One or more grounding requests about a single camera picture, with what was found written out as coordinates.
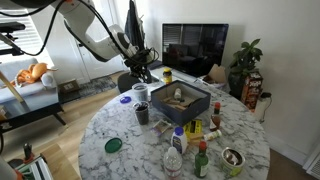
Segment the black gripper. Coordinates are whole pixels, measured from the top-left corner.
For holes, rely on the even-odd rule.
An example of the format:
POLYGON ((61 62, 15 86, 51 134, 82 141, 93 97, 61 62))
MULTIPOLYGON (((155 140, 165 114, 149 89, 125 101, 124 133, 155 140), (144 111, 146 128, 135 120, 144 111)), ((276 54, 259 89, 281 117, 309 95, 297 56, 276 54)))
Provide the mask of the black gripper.
POLYGON ((159 58, 159 53, 154 49, 138 50, 135 55, 127 58, 124 63, 131 70, 134 77, 143 77, 147 84, 152 83, 152 76, 147 66, 159 58))

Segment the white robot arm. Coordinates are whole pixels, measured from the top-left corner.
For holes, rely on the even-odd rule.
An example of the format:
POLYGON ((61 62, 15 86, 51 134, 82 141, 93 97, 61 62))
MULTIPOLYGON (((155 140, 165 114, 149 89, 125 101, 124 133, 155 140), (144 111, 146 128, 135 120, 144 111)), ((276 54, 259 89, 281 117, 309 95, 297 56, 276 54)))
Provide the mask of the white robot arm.
POLYGON ((56 14, 60 13, 66 29, 98 61, 108 62, 121 55, 124 64, 131 70, 130 75, 148 82, 147 66, 156 60, 157 51, 134 45, 118 24, 108 26, 91 0, 0 0, 1 9, 33 9, 33 13, 37 13, 47 6, 55 9, 47 34, 50 34, 56 14), (101 40, 94 40, 88 33, 95 19, 107 32, 101 40))

